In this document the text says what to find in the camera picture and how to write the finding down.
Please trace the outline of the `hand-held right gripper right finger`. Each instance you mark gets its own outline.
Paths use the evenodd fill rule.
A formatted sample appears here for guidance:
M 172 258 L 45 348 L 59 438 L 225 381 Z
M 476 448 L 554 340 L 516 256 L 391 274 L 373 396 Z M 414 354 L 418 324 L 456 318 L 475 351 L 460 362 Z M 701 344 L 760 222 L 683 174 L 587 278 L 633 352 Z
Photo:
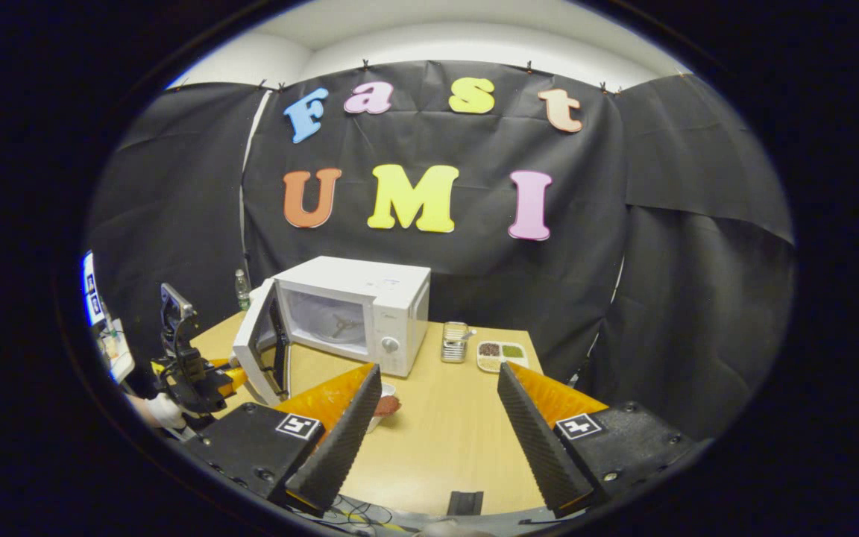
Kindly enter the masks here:
M 635 401 L 611 405 L 513 362 L 497 393 L 555 516 L 633 500 L 692 461 L 698 442 Z

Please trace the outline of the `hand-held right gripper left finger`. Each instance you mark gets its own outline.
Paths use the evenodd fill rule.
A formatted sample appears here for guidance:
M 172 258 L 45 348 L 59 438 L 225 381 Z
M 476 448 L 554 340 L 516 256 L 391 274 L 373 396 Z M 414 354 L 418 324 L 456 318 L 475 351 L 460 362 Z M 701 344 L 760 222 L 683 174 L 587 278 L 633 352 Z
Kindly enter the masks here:
M 243 403 L 180 447 L 263 500 L 324 515 L 347 479 L 381 394 L 380 367 L 364 364 L 276 407 Z

